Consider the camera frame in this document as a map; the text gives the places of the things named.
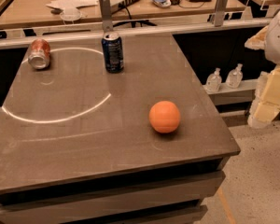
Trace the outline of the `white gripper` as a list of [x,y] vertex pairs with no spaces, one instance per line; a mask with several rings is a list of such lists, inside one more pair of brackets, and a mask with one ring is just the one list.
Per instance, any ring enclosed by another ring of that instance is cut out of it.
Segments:
[[[253,50],[264,49],[267,30],[268,27],[265,26],[248,38],[245,47]],[[255,95],[259,99],[255,99],[251,104],[247,123],[254,129],[261,129],[270,125],[280,112],[276,107],[280,106],[280,65],[270,73],[260,73]]]

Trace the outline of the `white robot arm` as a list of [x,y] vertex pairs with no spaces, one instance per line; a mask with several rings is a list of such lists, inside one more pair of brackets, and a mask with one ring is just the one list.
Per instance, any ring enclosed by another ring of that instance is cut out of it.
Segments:
[[263,49],[265,58],[276,64],[270,73],[260,73],[247,120],[252,128],[264,128],[280,113],[280,10],[269,25],[245,42],[245,47]]

